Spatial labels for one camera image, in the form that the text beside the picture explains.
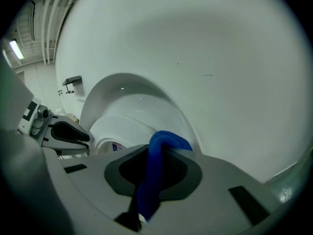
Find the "wall-mounted holder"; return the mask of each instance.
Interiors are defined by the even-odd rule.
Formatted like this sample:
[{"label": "wall-mounted holder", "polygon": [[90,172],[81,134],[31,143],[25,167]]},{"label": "wall-mounted holder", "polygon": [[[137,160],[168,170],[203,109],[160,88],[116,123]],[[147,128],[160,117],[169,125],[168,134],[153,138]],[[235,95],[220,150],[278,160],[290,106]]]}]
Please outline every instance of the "wall-mounted holder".
[{"label": "wall-mounted holder", "polygon": [[[75,86],[75,85],[81,84],[82,82],[83,82],[83,80],[82,80],[81,76],[74,76],[74,77],[70,77],[70,78],[65,79],[65,81],[62,83],[62,85],[63,86],[65,85],[67,87],[68,84],[73,84],[73,86]],[[69,91],[68,87],[67,87],[66,93],[71,94],[71,93],[74,93],[74,91]]]}]

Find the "gray device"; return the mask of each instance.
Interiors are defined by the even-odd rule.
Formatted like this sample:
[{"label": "gray device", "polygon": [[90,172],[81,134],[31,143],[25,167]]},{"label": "gray device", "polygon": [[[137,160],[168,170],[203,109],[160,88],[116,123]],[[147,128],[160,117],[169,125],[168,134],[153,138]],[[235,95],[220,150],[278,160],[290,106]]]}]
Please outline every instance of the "gray device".
[{"label": "gray device", "polygon": [[86,131],[66,116],[53,114],[33,98],[20,123],[19,130],[32,136],[40,146],[51,148],[58,155],[77,155],[88,151]]}]

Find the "ceiling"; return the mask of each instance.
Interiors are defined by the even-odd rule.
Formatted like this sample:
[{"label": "ceiling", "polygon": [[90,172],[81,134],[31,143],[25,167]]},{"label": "ceiling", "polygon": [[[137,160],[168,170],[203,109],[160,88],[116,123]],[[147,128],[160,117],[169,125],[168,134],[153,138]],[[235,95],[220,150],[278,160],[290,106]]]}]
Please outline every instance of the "ceiling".
[{"label": "ceiling", "polygon": [[[29,0],[1,40],[11,67],[37,61],[54,62],[58,39],[67,15],[77,0]],[[18,59],[9,42],[16,40],[24,56]]]}]

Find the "ceiling light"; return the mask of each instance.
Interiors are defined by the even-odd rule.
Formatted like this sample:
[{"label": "ceiling light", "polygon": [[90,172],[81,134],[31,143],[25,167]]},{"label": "ceiling light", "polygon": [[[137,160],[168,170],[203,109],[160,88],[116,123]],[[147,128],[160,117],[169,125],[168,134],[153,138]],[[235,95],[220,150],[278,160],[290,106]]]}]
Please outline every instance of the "ceiling light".
[{"label": "ceiling light", "polygon": [[8,57],[7,57],[7,55],[6,55],[6,53],[5,53],[4,50],[2,51],[2,54],[3,54],[3,56],[4,56],[4,59],[5,59],[6,62],[8,63],[8,65],[12,68],[12,65],[11,65],[11,63],[10,63],[10,61],[9,61],[9,59],[8,59]]},{"label": "ceiling light", "polygon": [[12,41],[9,42],[9,44],[10,44],[10,46],[12,47],[13,51],[15,52],[15,54],[17,55],[17,57],[18,57],[19,59],[23,59],[24,56],[23,56],[23,54],[21,53],[21,50],[20,50],[20,48],[19,48],[19,46],[18,46],[18,43],[17,43],[15,40],[12,40]]}]

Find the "wall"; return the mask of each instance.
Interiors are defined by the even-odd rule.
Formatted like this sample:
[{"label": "wall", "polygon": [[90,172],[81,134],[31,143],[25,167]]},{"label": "wall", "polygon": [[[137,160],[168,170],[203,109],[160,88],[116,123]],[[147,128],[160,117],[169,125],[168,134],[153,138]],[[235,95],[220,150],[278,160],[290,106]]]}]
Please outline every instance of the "wall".
[{"label": "wall", "polygon": [[194,125],[206,155],[265,182],[313,137],[310,56],[281,0],[78,0],[56,72],[58,84],[82,76],[64,94],[66,111],[81,120],[91,117],[80,114],[101,79],[145,77]]},{"label": "wall", "polygon": [[24,75],[24,71],[19,72],[16,74],[18,76],[18,78],[25,84],[25,75]]},{"label": "wall", "polygon": [[55,75],[55,65],[44,65],[43,62],[29,64],[14,69],[14,72],[24,73],[24,83],[40,99],[42,104],[55,112],[57,107],[62,107],[61,96],[58,96],[58,86]]}]

